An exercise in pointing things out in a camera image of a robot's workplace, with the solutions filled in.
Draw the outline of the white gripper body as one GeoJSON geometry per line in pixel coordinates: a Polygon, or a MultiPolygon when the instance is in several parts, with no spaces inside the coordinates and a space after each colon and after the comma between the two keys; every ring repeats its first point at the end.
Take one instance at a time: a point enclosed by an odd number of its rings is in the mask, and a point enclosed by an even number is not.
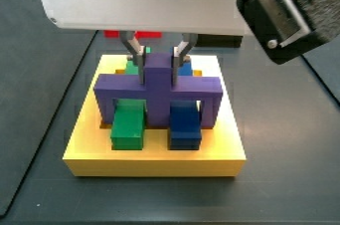
{"type": "Polygon", "coordinates": [[[241,36],[236,0],[41,0],[60,28],[241,36]]]}

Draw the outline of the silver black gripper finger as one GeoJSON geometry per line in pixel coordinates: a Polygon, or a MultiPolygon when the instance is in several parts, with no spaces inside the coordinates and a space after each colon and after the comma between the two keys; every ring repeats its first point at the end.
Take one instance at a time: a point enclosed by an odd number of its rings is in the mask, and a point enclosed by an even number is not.
{"type": "Polygon", "coordinates": [[[176,85],[177,82],[177,70],[189,59],[187,55],[189,50],[193,48],[197,40],[197,34],[184,33],[181,35],[181,41],[172,48],[172,57],[171,57],[171,68],[172,68],[172,84],[176,85]]]}
{"type": "Polygon", "coordinates": [[[139,68],[140,83],[144,84],[145,83],[144,65],[147,57],[145,47],[140,44],[136,38],[135,31],[121,31],[120,39],[132,55],[133,64],[139,68]]]}

